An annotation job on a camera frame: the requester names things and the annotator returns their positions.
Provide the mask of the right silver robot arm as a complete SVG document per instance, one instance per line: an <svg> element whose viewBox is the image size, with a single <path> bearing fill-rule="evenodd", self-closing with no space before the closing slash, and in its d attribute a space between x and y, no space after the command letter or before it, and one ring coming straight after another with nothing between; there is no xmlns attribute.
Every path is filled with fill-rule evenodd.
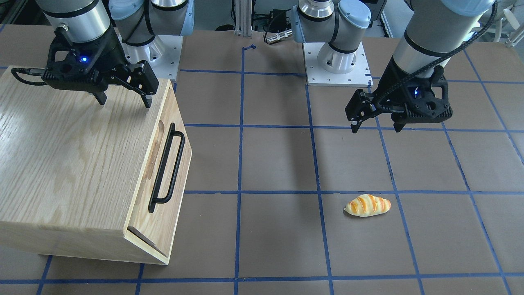
<svg viewBox="0 0 524 295"><path fill-rule="evenodd" d="M38 0L54 27L41 75L58 90L88 92L104 105L110 84L137 92L146 108L159 86L147 61L131 64L101 0Z"/></svg>

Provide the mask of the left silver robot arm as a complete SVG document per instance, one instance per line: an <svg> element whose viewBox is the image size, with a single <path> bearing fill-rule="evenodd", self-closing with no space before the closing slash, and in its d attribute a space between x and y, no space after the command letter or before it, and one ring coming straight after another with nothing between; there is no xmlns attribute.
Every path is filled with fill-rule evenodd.
<svg viewBox="0 0 524 295"><path fill-rule="evenodd" d="M396 132L408 124L442 123L452 117L444 67L483 35L497 13L495 0L408 0L412 18L372 93L356 90L346 116L361 124L390 113Z"/></svg>

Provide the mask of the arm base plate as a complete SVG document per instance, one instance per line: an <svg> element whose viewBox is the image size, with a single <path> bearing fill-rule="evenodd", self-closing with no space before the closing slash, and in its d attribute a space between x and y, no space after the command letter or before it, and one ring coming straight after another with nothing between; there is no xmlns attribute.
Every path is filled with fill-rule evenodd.
<svg viewBox="0 0 524 295"><path fill-rule="evenodd" d="M122 47L130 63L146 60L157 78L176 82L184 39L183 36L160 35L147 45L135 47L122 43Z"/></svg>
<svg viewBox="0 0 524 295"><path fill-rule="evenodd" d="M363 44L355 52L336 52L328 43L304 43L304 61L309 86L373 86Z"/></svg>

